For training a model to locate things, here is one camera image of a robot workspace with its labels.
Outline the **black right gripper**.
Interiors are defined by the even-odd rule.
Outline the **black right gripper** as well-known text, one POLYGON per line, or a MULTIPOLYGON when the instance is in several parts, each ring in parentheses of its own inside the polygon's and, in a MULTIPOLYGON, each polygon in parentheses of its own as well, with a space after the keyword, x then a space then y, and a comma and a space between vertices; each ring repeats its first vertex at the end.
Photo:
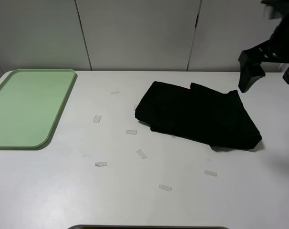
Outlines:
MULTIPOLYGON (((281 20, 270 40, 243 50, 238 61, 240 64, 238 87, 242 93, 247 92, 257 80, 266 75, 261 67, 262 62, 289 63, 289 14, 281 20)), ((289 66, 282 78, 289 84, 289 66)))

